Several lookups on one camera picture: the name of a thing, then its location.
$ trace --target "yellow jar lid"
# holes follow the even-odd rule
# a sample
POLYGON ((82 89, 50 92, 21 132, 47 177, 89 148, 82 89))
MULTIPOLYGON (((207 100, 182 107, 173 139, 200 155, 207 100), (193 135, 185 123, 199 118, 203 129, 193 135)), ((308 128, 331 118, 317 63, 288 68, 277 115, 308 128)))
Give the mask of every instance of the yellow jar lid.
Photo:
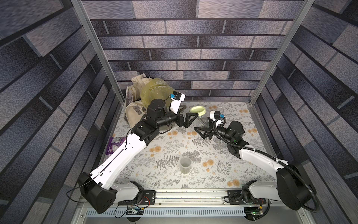
POLYGON ((190 113, 198 113, 199 116, 203 116, 206 113, 206 109, 203 106, 195 106, 190 108, 190 113))

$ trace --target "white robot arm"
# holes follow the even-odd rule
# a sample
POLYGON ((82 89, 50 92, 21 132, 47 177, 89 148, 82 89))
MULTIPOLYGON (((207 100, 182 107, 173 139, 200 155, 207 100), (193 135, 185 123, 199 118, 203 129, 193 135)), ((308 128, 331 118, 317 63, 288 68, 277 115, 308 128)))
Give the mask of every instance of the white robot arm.
MULTIPOLYGON (((124 200, 138 202, 142 198, 143 188, 136 182, 119 185, 116 190, 111 188, 112 184, 133 157, 159 134, 159 127, 169 126, 174 122, 180 127, 190 126, 198 114, 187 113, 184 119, 180 113, 177 113, 184 97, 184 94, 178 92, 171 95, 174 104, 170 107, 171 111, 167 111, 163 100, 153 100, 148 106, 147 119, 142 119, 131 129, 131 134, 112 156, 90 174, 82 173, 79 176, 82 196, 98 213, 106 211, 114 202, 124 200)), ((245 131, 240 122, 233 121, 228 128, 224 128, 222 127, 224 120, 224 116, 219 111, 212 111, 209 128, 194 128, 194 130, 204 139, 218 137, 227 143, 232 155, 257 165, 277 179, 277 182, 250 181, 243 186, 242 196, 238 200, 250 202, 258 198, 267 198, 282 201, 294 210, 305 208, 304 204, 311 198, 316 201, 315 189, 300 164, 289 164, 285 160, 256 150, 242 139, 245 131)), ((315 207, 316 210, 311 209, 311 211, 317 211, 318 203, 315 203, 315 207)))

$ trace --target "table surface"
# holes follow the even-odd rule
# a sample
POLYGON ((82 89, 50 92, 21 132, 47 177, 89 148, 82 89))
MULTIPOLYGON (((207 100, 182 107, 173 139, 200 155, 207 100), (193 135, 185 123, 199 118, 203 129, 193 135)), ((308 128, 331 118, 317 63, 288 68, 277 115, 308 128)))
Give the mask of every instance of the table surface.
MULTIPOLYGON (((193 106, 204 106, 207 111, 222 107, 227 118, 224 127, 234 120, 241 122, 245 130, 243 139, 266 151, 245 102, 184 102, 183 105, 187 106, 183 115, 193 106)), ((124 137, 129 128, 122 112, 112 142, 124 137)), ((240 188, 250 180, 275 181, 254 164, 231 155, 221 140, 216 137, 204 140, 193 128, 176 125, 168 133, 158 135, 118 175, 114 188, 129 181, 136 181, 145 189, 225 189, 240 188), (181 156, 191 158, 188 174, 179 170, 181 156)))

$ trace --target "brick wallpaper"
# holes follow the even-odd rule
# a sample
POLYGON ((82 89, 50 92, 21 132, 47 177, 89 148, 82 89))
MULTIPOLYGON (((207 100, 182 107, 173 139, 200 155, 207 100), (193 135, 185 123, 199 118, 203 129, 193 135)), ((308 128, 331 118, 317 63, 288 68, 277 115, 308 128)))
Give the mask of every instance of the brick wallpaper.
POLYGON ((0 223, 70 223, 65 193, 98 165, 118 98, 71 1, 0 14, 0 223))
POLYGON ((358 223, 357 6, 316 0, 255 104, 278 157, 316 187, 317 224, 358 223))
POLYGON ((302 4, 82 2, 124 94, 128 81, 142 73, 182 92, 208 90, 189 91, 186 100, 248 100, 302 4))

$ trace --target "black cable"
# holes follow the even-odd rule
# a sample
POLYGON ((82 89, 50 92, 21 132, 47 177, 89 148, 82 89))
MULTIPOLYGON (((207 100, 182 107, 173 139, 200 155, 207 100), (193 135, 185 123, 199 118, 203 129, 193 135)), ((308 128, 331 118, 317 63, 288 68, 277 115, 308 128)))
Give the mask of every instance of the black cable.
MULTIPOLYGON (((232 144, 230 142, 228 142, 226 139, 224 139, 218 132, 218 129, 216 128, 216 122, 218 120, 222 120, 222 119, 216 119, 214 121, 214 131, 215 133, 217 134, 218 138, 223 140, 223 142, 225 142, 226 144, 228 145, 231 145, 231 146, 234 146, 234 147, 237 147, 237 148, 240 148, 240 149, 247 149, 247 150, 250 150, 250 151, 254 151, 254 152, 257 152, 257 153, 260 153, 264 156, 267 156, 268 158, 272 159, 273 161, 276 161, 277 158, 267 154, 266 152, 263 152, 263 151, 260 151, 260 150, 254 150, 253 148, 249 148, 249 147, 242 147, 242 146, 238 146, 238 145, 235 145, 235 144, 232 144)), ((288 165, 284 164, 283 162, 281 161, 278 161, 277 162, 278 164, 282 165, 287 171, 289 171, 292 175, 294 175, 304 186, 305 188, 308 190, 309 194, 311 195, 311 198, 313 200, 313 204, 315 206, 314 209, 310 208, 310 207, 307 207, 305 205, 303 205, 302 207, 308 211, 311 211, 311 212, 318 212, 319 211, 319 204, 318 204, 318 200, 317 200, 317 197, 316 195, 314 194, 312 188, 305 182, 305 180, 301 177, 301 175, 299 175, 294 169, 292 169, 291 167, 289 167, 288 165)))
POLYGON ((75 200, 73 200, 70 196, 68 196, 68 193, 70 193, 71 191, 74 191, 74 190, 76 190, 76 189, 78 189, 78 188, 80 188, 80 187, 82 187, 82 186, 88 184, 89 182, 84 183, 84 184, 82 184, 82 185, 79 186, 79 187, 76 187, 76 188, 73 188, 73 189, 67 191, 66 196, 67 196, 71 201, 73 201, 73 202, 77 202, 77 203, 81 203, 81 202, 85 203, 85 202, 88 202, 88 201, 75 201, 75 200))
POLYGON ((170 129, 169 129, 169 130, 166 130, 165 132, 160 133, 160 134, 165 134, 165 133, 167 133, 168 131, 170 131, 170 130, 173 128, 173 124, 170 124, 170 125, 171 125, 171 127, 170 127, 170 129))
POLYGON ((267 208, 266 208, 266 210, 263 212, 263 214, 262 215, 259 215, 257 218, 255 218, 255 219, 248 219, 249 221, 256 221, 257 219, 260 219, 260 218, 262 218, 262 217, 264 217, 267 213, 268 213, 268 211, 269 211, 269 209, 270 209, 270 206, 271 206, 271 203, 270 203, 270 200, 268 199, 268 201, 267 201, 267 208))
POLYGON ((119 206, 120 204, 122 204, 123 202, 124 202, 124 201, 118 202, 118 205, 117 205, 117 207, 116 207, 116 210, 114 210, 114 217, 116 217, 117 219, 121 218, 122 216, 124 216, 124 214, 126 214, 126 213, 127 213, 127 210, 128 210, 128 204, 127 204, 127 201, 125 201, 125 202, 126 202, 126 205, 127 205, 127 209, 124 211, 124 213, 123 213, 120 217, 117 217, 117 216, 116 216, 116 211, 117 211, 117 208, 118 208, 118 206, 119 206))
MULTIPOLYGON (((133 129, 133 128, 129 129, 129 131, 127 132, 127 135, 126 135, 126 144, 124 145, 124 148, 126 148, 126 146, 127 146, 128 134, 129 134, 129 132, 130 132, 132 129, 133 129)), ((108 163, 108 165, 107 165, 105 168, 103 168, 103 170, 102 170, 101 172, 103 172, 103 171, 111 164, 111 162, 112 162, 113 160, 115 160, 115 158, 124 150, 124 148, 108 163)), ((67 196, 71 201, 73 201, 73 202, 83 202, 83 203, 88 202, 88 201, 75 201, 75 200, 73 200, 70 196, 68 196, 68 193, 70 193, 71 191, 74 191, 74 190, 76 190, 76 189, 78 189, 78 188, 80 188, 80 187, 82 187, 82 186, 88 184, 89 182, 84 183, 84 184, 82 184, 82 185, 79 186, 79 187, 76 187, 76 188, 73 188, 73 189, 67 191, 66 196, 67 196)))
POLYGON ((129 131, 127 132, 127 134, 126 134, 126 144, 124 145, 124 148, 127 146, 127 138, 128 138, 128 134, 129 134, 129 132, 133 129, 133 128, 131 128, 131 129, 129 129, 129 131))

